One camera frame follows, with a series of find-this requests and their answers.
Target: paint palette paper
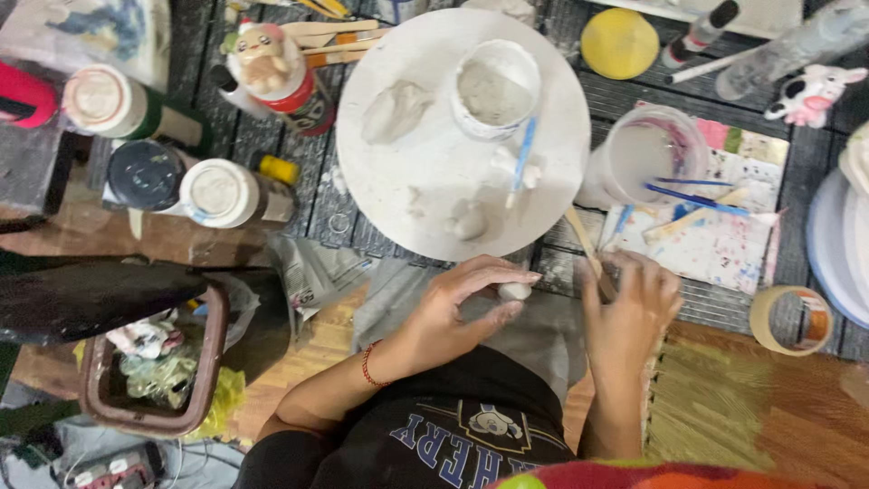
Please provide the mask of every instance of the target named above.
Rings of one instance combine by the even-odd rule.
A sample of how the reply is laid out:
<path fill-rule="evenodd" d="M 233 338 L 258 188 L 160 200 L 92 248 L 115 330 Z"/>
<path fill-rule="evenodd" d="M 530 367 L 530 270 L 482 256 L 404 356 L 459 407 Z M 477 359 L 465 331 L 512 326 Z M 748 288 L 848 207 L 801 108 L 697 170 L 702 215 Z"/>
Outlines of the paint palette paper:
<path fill-rule="evenodd" d="M 695 120 L 710 151 L 704 179 L 734 186 L 695 185 L 687 193 L 715 199 L 747 187 L 750 193 L 739 207 L 754 213 L 775 212 L 789 143 L 714 121 Z M 616 247 L 642 253 L 682 277 L 754 294 L 769 242 L 771 228 L 767 225 L 716 211 L 709 218 L 652 244 L 643 239 L 643 231 L 696 209 L 689 203 L 663 209 L 637 207 Z M 620 214 L 621 208 L 614 207 L 607 216 L 605 229 L 614 229 Z"/>

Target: water cup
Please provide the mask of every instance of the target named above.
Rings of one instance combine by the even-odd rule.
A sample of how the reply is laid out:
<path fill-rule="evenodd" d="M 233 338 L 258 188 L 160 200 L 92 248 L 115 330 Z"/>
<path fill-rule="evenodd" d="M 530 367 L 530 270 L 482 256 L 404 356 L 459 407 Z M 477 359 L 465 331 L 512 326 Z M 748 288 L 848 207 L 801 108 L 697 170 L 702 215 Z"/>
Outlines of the water cup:
<path fill-rule="evenodd" d="M 460 62 L 449 102 L 461 130 L 483 142 L 512 136 L 537 105 L 541 74 L 531 53 L 504 39 L 478 44 Z"/>
<path fill-rule="evenodd" d="M 574 202 L 603 210 L 616 204 L 665 207 L 678 199 L 650 191 L 645 183 L 686 192 L 688 184 L 654 179 L 701 179 L 708 165 L 706 139 L 690 117 L 672 107 L 642 105 L 619 119 L 594 150 Z"/>

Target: black t-shirt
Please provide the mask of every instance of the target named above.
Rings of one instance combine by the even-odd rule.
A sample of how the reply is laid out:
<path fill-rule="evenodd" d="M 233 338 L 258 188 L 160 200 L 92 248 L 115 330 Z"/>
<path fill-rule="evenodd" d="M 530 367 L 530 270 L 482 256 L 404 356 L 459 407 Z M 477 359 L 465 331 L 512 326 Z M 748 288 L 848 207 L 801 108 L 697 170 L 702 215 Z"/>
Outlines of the black t-shirt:
<path fill-rule="evenodd" d="M 563 434 L 561 404 L 546 382 L 478 346 L 381 389 L 348 414 L 334 439 L 266 437 L 245 457 L 235 488 L 482 489 L 576 460 Z"/>

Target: yellow sponge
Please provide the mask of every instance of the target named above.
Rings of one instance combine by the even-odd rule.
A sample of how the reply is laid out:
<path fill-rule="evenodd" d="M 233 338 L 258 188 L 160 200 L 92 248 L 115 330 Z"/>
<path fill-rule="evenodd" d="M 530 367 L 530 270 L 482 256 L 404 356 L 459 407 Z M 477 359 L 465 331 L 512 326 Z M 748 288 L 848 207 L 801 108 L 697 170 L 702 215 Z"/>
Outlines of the yellow sponge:
<path fill-rule="evenodd" d="M 580 49 L 588 66 L 613 80 L 638 76 L 658 57 L 658 33 L 639 13 L 609 9 L 592 17 L 582 31 Z"/>

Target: red string bracelet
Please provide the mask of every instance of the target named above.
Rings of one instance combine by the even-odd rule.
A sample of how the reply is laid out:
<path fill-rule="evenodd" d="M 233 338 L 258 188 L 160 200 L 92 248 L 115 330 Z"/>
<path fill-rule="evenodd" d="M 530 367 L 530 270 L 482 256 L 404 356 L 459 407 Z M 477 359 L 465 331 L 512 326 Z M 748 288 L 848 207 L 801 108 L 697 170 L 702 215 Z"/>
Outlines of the red string bracelet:
<path fill-rule="evenodd" d="M 392 382 L 377 382 L 373 378 L 371 378 L 370 375 L 368 375 L 368 355 L 371 354 L 371 350 L 374 349 L 375 345 L 380 342 L 381 341 L 378 339 L 371 345 L 368 345 L 368 348 L 365 349 L 365 355 L 362 357 L 362 375 L 365 376 L 365 379 L 368 381 L 369 384 L 376 385 L 378 387 L 386 387 L 387 385 L 392 384 Z"/>

